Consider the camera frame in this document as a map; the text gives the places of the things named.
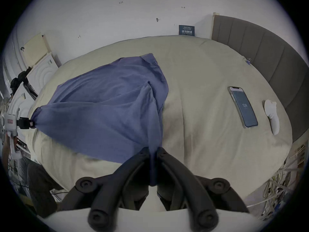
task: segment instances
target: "beige duvet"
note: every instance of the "beige duvet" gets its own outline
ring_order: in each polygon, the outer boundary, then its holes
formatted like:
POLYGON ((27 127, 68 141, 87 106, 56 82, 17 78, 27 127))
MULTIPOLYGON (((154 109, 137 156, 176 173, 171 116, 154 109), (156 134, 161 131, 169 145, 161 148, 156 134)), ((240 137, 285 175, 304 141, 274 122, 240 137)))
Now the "beige duvet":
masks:
MULTIPOLYGON (((163 147, 168 153, 195 175, 225 178, 242 198, 278 170, 292 145, 292 128, 282 104, 243 56, 209 39, 146 37, 117 42, 80 56, 57 70, 29 116, 47 104, 56 87, 66 80, 118 58, 147 53, 153 53, 169 86, 163 110, 163 147), (243 128, 228 86, 245 91, 256 114, 257 127, 243 128), (263 109, 266 99, 277 102, 280 132, 276 136, 263 109)), ((120 165, 74 153, 36 129, 27 130, 26 143, 66 190, 83 176, 111 174, 120 165)))

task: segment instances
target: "blue cloth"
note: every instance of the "blue cloth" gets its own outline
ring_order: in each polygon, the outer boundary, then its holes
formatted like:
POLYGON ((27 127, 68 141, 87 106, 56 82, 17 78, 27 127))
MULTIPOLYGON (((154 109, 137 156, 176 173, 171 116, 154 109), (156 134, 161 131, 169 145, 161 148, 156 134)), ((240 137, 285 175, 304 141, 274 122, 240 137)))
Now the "blue cloth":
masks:
POLYGON ((152 53, 120 58, 59 85, 37 108, 36 128, 94 158, 123 163, 162 145, 162 108, 168 84, 152 53))

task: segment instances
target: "gray upholstered headboard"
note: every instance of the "gray upholstered headboard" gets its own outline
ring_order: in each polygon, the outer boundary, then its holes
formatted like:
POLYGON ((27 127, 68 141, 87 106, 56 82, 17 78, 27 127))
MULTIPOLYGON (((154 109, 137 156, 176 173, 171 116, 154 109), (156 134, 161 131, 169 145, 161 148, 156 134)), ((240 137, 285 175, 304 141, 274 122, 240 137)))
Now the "gray upholstered headboard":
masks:
POLYGON ((251 58, 284 106, 296 141, 309 128, 309 68, 300 55, 269 30, 233 17, 215 15, 211 39, 251 58))

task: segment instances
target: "white controller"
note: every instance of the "white controller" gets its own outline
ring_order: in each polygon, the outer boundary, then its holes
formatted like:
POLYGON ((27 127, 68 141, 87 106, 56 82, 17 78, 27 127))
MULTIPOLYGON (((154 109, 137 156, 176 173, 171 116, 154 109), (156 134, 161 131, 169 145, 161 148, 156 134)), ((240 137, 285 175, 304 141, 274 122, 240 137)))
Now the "white controller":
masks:
POLYGON ((271 130, 274 135, 277 135, 280 129, 279 117, 277 115, 276 105, 277 105, 276 102, 272 102, 270 100, 266 100, 264 104, 265 114, 270 120, 271 130))

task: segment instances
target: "white wall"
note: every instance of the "white wall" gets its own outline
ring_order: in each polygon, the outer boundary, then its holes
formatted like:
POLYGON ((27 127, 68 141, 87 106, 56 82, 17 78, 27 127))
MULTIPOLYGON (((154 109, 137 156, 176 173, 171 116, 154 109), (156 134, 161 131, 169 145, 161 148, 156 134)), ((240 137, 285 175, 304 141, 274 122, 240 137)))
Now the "white wall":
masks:
POLYGON ((117 41, 176 35, 179 24, 193 25, 197 37, 210 38, 213 12, 276 33, 308 63, 293 22, 276 0, 35 0, 18 21, 17 39, 22 47, 44 34, 55 60, 64 64, 117 41))

